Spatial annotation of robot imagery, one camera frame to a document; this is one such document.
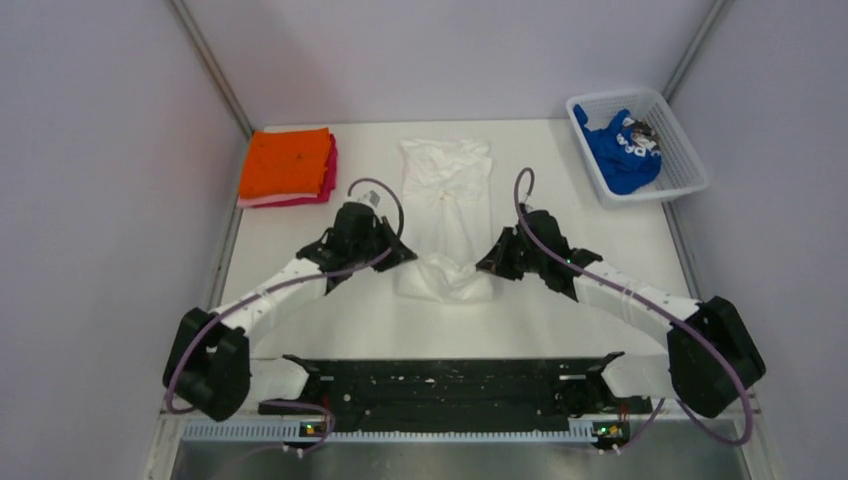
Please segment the white t-shirt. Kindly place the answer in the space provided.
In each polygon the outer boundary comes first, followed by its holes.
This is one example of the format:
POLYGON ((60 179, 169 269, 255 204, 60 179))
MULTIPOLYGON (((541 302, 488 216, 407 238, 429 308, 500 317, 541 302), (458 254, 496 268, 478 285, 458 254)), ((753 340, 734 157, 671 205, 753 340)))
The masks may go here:
POLYGON ((417 258, 398 268, 396 293, 443 304, 493 300, 492 281, 476 268, 494 243, 490 143, 407 139, 400 149, 402 241, 417 258))

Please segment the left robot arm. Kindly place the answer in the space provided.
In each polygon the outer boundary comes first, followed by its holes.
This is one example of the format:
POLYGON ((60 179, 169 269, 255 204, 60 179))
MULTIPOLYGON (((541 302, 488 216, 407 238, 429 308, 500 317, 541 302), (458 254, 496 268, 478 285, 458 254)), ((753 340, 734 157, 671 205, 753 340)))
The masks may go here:
POLYGON ((180 398, 190 411, 228 419, 248 397, 253 347, 283 319, 360 270, 384 272, 416 257, 374 207, 345 202, 333 225, 270 279, 213 311, 182 316, 163 373, 166 408, 175 412, 180 398))

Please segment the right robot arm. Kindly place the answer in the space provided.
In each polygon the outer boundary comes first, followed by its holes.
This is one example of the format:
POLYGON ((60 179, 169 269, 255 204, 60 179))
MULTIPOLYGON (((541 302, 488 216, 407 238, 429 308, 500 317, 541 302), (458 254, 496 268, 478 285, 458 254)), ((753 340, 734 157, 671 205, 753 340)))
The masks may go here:
POLYGON ((637 281, 601 255, 571 247, 545 210, 504 228, 476 268, 508 280, 535 274, 548 289, 614 316, 660 346, 657 354, 609 355, 586 385, 589 404, 600 412, 639 396, 679 400, 714 418, 767 371, 732 302, 675 296, 637 281))

